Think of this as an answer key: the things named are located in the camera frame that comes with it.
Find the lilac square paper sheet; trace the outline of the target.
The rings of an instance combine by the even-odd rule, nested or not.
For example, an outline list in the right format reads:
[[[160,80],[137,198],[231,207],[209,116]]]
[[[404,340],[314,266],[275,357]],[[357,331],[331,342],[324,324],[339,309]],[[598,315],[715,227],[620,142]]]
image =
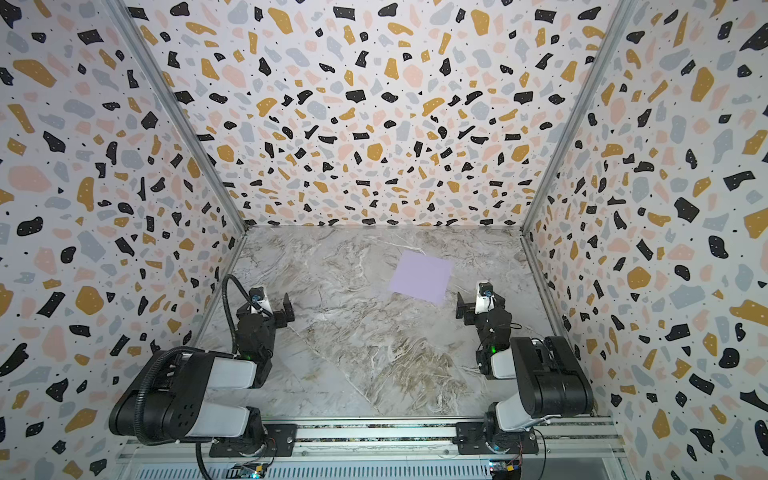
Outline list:
[[[450,260],[405,251],[389,283],[394,293],[440,305],[454,264]]]

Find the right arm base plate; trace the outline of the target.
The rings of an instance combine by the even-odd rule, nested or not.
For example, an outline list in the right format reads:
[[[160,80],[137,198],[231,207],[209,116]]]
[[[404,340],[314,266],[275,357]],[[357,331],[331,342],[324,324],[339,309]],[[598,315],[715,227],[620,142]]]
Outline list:
[[[529,431],[505,432],[486,422],[458,422],[452,443],[460,455],[538,454],[535,434]]]

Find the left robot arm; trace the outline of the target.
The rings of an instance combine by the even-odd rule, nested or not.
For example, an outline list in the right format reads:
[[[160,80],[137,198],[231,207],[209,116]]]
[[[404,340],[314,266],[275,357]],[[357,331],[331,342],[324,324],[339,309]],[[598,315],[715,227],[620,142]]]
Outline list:
[[[181,346],[155,352],[113,407],[108,427],[145,446],[215,441],[235,455],[255,455],[273,445],[256,407],[215,403],[218,390],[264,386],[272,368],[276,331],[295,320],[284,295],[273,308],[261,287],[236,312],[236,351]]]

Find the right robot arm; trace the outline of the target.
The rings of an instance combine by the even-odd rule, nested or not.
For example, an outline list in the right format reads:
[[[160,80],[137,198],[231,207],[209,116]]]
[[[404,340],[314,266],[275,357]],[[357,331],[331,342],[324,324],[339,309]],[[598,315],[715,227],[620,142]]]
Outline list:
[[[514,336],[512,331],[520,325],[490,283],[477,285],[473,302],[458,295],[455,315],[478,334],[479,373],[488,380],[517,385],[509,398],[489,406],[482,422],[456,427],[462,454],[523,452],[525,442],[535,440],[531,431],[537,425],[592,412],[590,382],[568,341],[562,336]]]

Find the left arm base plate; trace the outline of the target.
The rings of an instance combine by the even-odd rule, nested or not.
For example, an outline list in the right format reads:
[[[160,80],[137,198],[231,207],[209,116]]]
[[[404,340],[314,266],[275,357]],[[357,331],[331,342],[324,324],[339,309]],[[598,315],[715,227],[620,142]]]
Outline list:
[[[210,458],[271,459],[290,457],[297,438],[298,425],[268,423],[240,438],[218,438],[210,447]]]

